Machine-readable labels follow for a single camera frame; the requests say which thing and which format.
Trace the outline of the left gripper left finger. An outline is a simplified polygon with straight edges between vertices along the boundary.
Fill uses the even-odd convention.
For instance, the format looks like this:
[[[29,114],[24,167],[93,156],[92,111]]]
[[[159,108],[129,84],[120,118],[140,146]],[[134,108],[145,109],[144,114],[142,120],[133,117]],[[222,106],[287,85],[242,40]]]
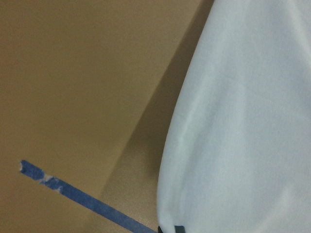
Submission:
[[[163,233],[163,231],[162,231],[162,229],[161,229],[160,226],[158,226],[157,232],[158,232],[158,233]]]

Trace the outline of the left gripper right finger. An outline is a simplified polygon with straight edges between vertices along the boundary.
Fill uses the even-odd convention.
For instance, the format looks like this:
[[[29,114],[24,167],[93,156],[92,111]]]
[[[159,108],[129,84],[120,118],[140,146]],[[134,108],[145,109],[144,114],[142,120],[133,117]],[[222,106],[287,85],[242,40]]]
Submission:
[[[185,233],[185,227],[184,226],[175,226],[175,233]]]

